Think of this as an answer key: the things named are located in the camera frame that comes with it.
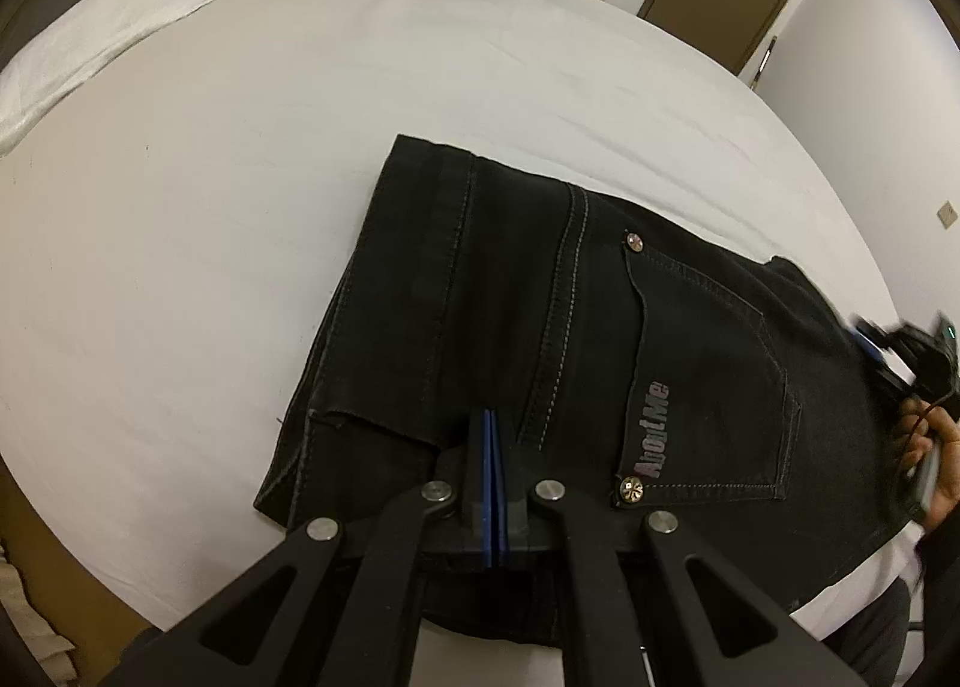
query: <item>black sleeve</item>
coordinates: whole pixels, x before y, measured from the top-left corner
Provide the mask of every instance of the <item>black sleeve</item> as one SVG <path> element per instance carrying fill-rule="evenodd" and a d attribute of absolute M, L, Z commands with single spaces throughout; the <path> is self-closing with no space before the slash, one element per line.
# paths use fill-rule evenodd
<path fill-rule="evenodd" d="M 929 655 L 941 644 L 960 646 L 960 506 L 917 548 L 926 569 L 923 646 Z"/>

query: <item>jeans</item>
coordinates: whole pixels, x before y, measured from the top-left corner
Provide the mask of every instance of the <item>jeans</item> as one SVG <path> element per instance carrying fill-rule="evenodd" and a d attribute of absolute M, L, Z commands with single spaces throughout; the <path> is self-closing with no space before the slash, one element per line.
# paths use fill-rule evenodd
<path fill-rule="evenodd" d="M 669 506 L 788 612 L 909 518 L 859 352 L 793 263 L 399 137 L 256 507 L 287 527 L 374 516 L 474 407 L 622 516 Z M 478 626 L 486 590 L 464 581 L 448 626 L 553 640 L 548 589 L 513 586 Z"/>

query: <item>back pocket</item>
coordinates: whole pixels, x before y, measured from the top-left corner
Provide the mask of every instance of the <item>back pocket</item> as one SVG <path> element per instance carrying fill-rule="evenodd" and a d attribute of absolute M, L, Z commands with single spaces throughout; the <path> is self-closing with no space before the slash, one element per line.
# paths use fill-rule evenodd
<path fill-rule="evenodd" d="M 650 246 L 623 251 L 643 329 L 618 482 L 639 478 L 642 505 L 786 497 L 800 407 L 763 314 Z"/>

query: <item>triangular cutout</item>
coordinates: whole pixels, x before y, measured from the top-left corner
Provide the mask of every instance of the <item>triangular cutout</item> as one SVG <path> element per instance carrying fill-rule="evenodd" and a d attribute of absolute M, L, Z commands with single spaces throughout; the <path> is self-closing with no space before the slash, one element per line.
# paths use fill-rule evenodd
<path fill-rule="evenodd" d="M 280 568 L 212 623 L 200 636 L 200 643 L 237 665 L 250 665 L 256 659 L 260 645 L 277 616 L 283 599 L 290 591 L 294 578 L 296 569 L 293 566 Z"/>
<path fill-rule="evenodd" d="M 724 657 L 740 657 L 776 638 L 776 628 L 702 560 L 688 560 L 686 571 Z"/>

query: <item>person's arm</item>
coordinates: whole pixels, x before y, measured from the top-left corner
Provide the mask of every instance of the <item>person's arm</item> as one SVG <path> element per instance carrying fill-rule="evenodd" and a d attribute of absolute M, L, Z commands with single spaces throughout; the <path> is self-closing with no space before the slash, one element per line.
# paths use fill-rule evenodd
<path fill-rule="evenodd" d="M 943 441 L 937 488 L 923 521 L 926 535 L 918 551 L 923 558 L 923 645 L 930 653 L 943 644 L 960 646 L 960 428 L 936 407 L 918 426 L 928 408 L 921 400 L 907 400 L 896 425 L 904 447 L 904 469 L 916 465 L 930 450 L 931 429 Z"/>

